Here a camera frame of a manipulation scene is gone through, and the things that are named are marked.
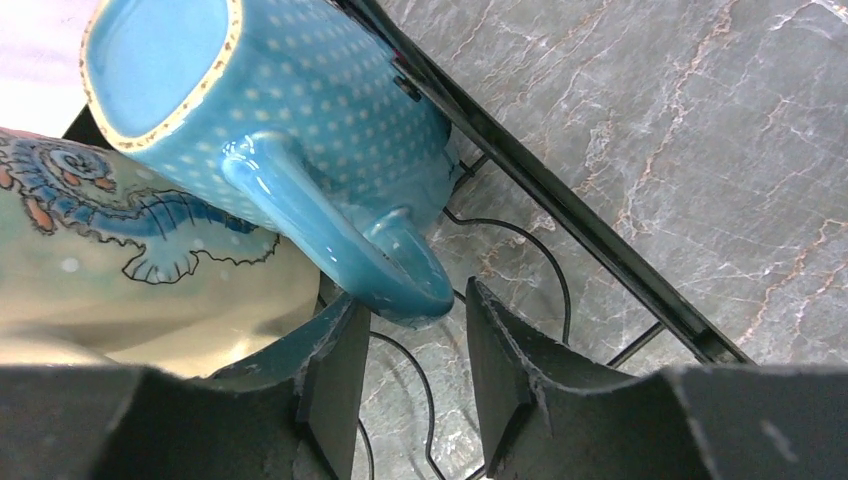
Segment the teal blue mug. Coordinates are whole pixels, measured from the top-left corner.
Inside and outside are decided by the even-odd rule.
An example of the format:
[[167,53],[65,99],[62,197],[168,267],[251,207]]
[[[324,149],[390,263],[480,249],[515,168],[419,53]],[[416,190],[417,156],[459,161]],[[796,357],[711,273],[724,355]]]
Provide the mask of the teal blue mug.
[[80,69],[112,147],[418,328],[454,304],[423,233],[461,169],[449,120],[394,58],[327,1],[103,1]]

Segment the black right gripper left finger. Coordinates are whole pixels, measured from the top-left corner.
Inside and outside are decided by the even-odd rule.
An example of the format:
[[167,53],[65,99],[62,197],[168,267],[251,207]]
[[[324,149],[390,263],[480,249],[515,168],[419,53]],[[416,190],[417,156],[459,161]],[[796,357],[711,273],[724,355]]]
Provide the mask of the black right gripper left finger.
[[347,479],[370,312],[342,295],[208,379],[5,367],[5,479]]

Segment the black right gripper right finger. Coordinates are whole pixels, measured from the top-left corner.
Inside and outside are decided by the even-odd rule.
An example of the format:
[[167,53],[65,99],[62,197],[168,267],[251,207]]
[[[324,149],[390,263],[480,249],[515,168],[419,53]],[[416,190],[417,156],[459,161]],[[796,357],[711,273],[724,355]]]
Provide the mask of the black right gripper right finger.
[[843,479],[847,372],[678,365],[631,376],[466,286],[467,343],[493,479]]

